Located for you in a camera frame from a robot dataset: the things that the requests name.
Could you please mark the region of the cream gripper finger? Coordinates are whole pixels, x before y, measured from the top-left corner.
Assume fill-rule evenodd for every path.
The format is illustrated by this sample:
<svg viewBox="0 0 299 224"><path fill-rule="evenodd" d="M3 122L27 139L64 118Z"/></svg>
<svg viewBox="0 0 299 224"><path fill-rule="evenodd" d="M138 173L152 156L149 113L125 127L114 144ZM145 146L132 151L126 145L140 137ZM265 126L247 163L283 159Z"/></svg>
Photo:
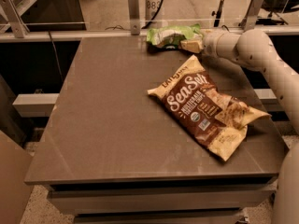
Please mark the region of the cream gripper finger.
<svg viewBox="0 0 299 224"><path fill-rule="evenodd" d="M183 49L192 53L200 53L204 49L201 39L182 40L180 45Z"/></svg>

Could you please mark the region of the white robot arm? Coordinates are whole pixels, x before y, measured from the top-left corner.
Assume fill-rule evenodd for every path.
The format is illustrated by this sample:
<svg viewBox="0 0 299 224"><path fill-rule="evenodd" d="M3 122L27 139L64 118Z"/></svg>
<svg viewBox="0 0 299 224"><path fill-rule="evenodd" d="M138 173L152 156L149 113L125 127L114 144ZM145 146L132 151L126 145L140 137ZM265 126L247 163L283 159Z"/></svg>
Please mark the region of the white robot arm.
<svg viewBox="0 0 299 224"><path fill-rule="evenodd" d="M240 35L205 29L201 34L205 54L260 72L299 132L299 74L279 57L269 36L258 29ZM299 224L299 143L292 145L282 163L272 224Z"/></svg>

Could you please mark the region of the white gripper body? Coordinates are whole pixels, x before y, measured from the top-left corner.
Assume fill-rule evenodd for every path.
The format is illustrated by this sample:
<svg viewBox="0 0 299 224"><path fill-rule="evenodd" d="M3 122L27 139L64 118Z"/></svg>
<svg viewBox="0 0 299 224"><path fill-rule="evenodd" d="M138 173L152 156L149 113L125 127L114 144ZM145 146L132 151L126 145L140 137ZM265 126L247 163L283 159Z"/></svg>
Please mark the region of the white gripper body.
<svg viewBox="0 0 299 224"><path fill-rule="evenodd" d="M203 46L206 55L225 59L231 59L233 56L231 35L223 30L206 32Z"/></svg>

